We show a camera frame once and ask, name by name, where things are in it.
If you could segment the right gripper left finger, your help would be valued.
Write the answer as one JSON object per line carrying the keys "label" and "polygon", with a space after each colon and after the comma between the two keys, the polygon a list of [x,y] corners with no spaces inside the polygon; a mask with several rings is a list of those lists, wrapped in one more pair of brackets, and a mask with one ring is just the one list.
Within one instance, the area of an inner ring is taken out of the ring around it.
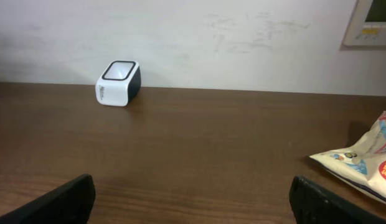
{"label": "right gripper left finger", "polygon": [[92,176],[83,174],[0,216],[0,224],[87,224],[95,197]]}

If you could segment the yellow snack bag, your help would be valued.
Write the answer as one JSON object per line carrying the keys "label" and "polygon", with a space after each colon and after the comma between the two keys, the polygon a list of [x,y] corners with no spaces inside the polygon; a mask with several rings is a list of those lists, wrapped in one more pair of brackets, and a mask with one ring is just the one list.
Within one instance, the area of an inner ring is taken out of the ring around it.
{"label": "yellow snack bag", "polygon": [[386,204],[386,111],[354,145],[310,158],[359,192]]}

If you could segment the beige wall control panel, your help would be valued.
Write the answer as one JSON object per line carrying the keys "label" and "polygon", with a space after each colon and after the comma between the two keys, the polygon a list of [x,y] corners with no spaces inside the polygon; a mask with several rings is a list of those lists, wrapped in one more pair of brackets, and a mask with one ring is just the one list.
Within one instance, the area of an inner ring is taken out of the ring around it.
{"label": "beige wall control panel", "polygon": [[386,47],[386,0],[357,0],[342,43]]}

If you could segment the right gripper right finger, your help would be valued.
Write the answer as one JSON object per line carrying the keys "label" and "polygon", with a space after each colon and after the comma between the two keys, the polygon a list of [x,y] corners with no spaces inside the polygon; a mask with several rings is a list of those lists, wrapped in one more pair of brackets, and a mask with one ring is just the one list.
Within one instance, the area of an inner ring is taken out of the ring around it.
{"label": "right gripper right finger", "polygon": [[299,224],[386,224],[386,220],[303,177],[294,177],[289,203]]}

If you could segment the white barcode scanner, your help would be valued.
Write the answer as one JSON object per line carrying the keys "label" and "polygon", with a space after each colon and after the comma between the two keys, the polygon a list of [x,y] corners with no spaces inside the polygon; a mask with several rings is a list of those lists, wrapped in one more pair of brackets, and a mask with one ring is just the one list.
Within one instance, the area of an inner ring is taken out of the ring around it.
{"label": "white barcode scanner", "polygon": [[140,88],[139,63],[115,60],[96,82],[96,99],[102,105],[124,107],[136,97]]}

